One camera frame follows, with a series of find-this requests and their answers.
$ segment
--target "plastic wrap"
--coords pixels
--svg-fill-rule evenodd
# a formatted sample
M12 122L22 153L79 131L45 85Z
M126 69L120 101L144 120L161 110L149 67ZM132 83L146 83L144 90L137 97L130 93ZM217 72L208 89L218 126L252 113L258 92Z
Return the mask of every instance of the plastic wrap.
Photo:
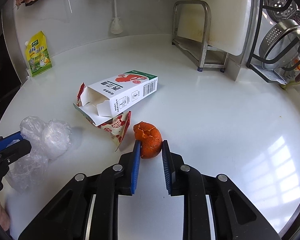
M66 122L56 119L46 124L41 135L41 145L47 157L55 160L70 146L71 128Z
M20 124L21 136L32 146L31 152L9 165L6 179L10 186L22 193L45 179L49 159L55 160L71 144L68 123L51 120L45 123L37 116L29 116Z

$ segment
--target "stainless steel rack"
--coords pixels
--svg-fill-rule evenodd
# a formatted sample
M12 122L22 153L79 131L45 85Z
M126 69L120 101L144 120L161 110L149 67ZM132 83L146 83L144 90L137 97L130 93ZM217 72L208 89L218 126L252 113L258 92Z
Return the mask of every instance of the stainless steel rack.
M201 4L204 9L204 25L202 42L191 39L179 37L177 27L177 13L180 4ZM201 72L203 69L220 69L224 72L224 64L228 53L208 45L209 33L211 24L211 11L209 5L201 0L187 0L178 1L173 8L173 31L172 44L177 46L194 64L198 67L197 70Z

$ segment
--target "white brush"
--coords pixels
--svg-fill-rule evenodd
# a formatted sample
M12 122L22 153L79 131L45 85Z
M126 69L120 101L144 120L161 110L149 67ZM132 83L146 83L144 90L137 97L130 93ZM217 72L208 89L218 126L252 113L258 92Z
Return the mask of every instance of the white brush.
M117 14L117 0L114 0L114 18L110 27L110 32L113 34L120 34L123 32L123 27Z

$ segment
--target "metal colander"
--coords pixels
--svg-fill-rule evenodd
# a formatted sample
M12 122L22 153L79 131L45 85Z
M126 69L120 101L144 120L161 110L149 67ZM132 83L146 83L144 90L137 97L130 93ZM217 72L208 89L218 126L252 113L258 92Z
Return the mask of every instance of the metal colander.
M263 38L259 47L259 56L263 59L273 59L282 52L296 37L300 37L300 25L292 19L277 23ZM273 64L262 63L266 70L286 67L296 58L300 43L296 43L281 59Z
M288 0L264 0L264 4L266 6L280 8L285 6L287 1ZM295 3L295 1L292 1L288 9L283 12L275 12L268 9L266 11L269 17L276 23L285 19L293 19L297 22L298 25L300 25L300 9L298 8L298 5Z

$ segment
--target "red logo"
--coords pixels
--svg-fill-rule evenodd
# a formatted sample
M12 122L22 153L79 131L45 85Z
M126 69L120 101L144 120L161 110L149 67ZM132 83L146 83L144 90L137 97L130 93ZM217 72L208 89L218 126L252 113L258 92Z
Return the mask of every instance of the red logo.
M112 130L109 127L104 128L107 132L112 132Z
M116 135L116 137L118 138L119 142L121 142L122 136L120 136L120 135L118 134L118 135Z
M113 128L119 128L121 126L121 123L122 123L121 119L116 118L116 119L113 120L111 126Z
M120 114L116 119L113 120L111 126L113 128L119 128L120 126L124 126L126 121L122 121L121 118L122 118L122 114Z
M118 75L118 77L115 79L117 82L129 82L129 81L134 81L134 80L145 80L147 77L140 76L140 75L135 75L135 74L121 74Z

